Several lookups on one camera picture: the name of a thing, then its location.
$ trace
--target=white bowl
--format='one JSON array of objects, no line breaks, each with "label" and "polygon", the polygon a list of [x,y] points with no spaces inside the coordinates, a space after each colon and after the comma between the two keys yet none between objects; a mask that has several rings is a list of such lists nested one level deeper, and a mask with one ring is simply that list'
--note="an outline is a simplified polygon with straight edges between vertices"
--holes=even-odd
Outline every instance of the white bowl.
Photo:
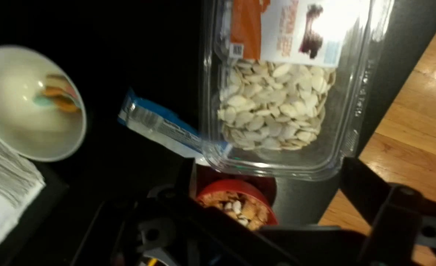
[{"label": "white bowl", "polygon": [[[80,110],[65,113],[40,106],[47,73],[63,75],[77,94]],[[57,161],[74,153],[85,134],[85,109],[69,76],[46,56],[18,45],[0,45],[0,141],[34,161]]]}]

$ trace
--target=container label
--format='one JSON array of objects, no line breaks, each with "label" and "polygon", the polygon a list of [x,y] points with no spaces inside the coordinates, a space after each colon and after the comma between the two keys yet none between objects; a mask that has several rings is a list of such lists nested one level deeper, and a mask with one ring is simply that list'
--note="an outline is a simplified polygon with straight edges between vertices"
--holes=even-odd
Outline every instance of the container label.
[{"label": "container label", "polygon": [[357,0],[232,0],[229,57],[337,66]]}]

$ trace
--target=stack of napkins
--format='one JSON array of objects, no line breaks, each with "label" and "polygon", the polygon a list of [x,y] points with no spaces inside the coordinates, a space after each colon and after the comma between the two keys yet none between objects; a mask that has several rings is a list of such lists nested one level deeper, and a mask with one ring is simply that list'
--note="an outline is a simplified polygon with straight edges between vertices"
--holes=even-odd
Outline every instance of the stack of napkins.
[{"label": "stack of napkins", "polygon": [[0,143],[0,242],[43,187],[35,165]]}]

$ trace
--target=wooden floor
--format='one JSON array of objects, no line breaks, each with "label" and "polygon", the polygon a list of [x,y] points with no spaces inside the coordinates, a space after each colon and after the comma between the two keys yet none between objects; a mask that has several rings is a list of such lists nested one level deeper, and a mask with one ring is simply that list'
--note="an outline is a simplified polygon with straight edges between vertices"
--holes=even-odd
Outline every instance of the wooden floor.
[{"label": "wooden floor", "polygon": [[[436,35],[360,159],[384,180],[405,183],[436,201]],[[369,232],[369,226],[341,192],[337,192],[320,223]],[[436,266],[436,257],[427,248],[417,246],[414,260]]]}]

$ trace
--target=black table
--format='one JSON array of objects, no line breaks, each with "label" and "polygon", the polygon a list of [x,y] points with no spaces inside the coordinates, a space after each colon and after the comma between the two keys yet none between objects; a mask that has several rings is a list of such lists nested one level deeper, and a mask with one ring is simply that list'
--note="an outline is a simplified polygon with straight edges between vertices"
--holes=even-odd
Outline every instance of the black table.
[{"label": "black table", "polygon": [[[434,34],[436,0],[397,0],[391,19],[360,146]],[[0,264],[68,264],[102,201],[174,180],[182,158],[118,125],[117,113],[127,88],[134,87],[198,125],[198,28],[198,1],[0,0],[0,44],[28,45],[57,62],[81,90],[90,118],[85,141],[74,156],[41,164],[59,175],[51,180],[71,187],[54,208],[43,211],[50,212],[47,218],[37,218],[41,226],[29,224],[31,233],[9,239],[16,248],[0,251]],[[284,196],[275,209],[282,223],[306,224],[319,220],[338,180],[278,180],[278,186]]]}]

